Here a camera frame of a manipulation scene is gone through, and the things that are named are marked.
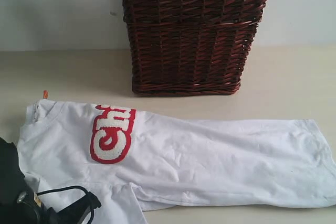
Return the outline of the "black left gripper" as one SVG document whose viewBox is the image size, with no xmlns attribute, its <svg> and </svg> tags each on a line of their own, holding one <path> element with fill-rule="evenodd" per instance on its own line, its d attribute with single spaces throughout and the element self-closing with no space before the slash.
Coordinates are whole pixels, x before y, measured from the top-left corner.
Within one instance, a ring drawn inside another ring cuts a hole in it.
<svg viewBox="0 0 336 224">
<path fill-rule="evenodd" d="M 40 223 L 54 224 L 80 224 L 92 223 L 97 208 L 101 207 L 99 199 L 91 192 L 86 193 L 83 197 L 67 206 L 63 210 L 56 212 L 53 208 L 48 208 L 40 217 Z"/>
</svg>

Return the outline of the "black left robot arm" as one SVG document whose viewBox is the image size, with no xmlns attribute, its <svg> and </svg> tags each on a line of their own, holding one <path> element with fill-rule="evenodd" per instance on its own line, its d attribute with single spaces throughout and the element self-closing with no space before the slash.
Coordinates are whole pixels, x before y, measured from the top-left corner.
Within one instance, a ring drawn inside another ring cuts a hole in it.
<svg viewBox="0 0 336 224">
<path fill-rule="evenodd" d="M 84 192 L 77 201 L 56 212 L 46 208 L 39 196 L 72 189 Z M 25 181 L 19 168 L 18 151 L 14 143 L 1 139 L 1 223 L 83 223 L 90 216 L 92 223 L 101 202 L 82 186 L 69 186 L 35 192 Z"/>
</svg>

